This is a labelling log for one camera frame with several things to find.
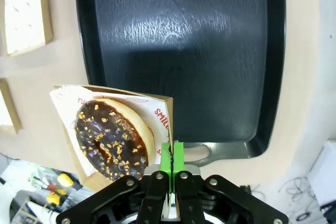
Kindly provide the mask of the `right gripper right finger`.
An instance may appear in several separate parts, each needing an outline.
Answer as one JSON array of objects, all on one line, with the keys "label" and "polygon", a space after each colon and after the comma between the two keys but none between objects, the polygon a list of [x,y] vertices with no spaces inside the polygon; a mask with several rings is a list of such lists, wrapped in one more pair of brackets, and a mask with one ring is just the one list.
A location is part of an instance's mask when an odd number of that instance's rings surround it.
[{"label": "right gripper right finger", "polygon": [[288,223],[288,217],[219,175],[203,179],[184,163],[182,142],[173,144],[174,192],[181,223]]}]

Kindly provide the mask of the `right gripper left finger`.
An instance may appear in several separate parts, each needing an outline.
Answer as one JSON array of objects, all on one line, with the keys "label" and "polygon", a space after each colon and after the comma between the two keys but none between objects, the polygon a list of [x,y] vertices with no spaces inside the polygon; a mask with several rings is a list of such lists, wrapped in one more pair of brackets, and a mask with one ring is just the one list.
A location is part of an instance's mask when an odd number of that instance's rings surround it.
[{"label": "right gripper left finger", "polygon": [[161,161],[142,178],[126,175],[60,213],[57,223],[161,223],[171,183],[170,144],[161,146]]}]

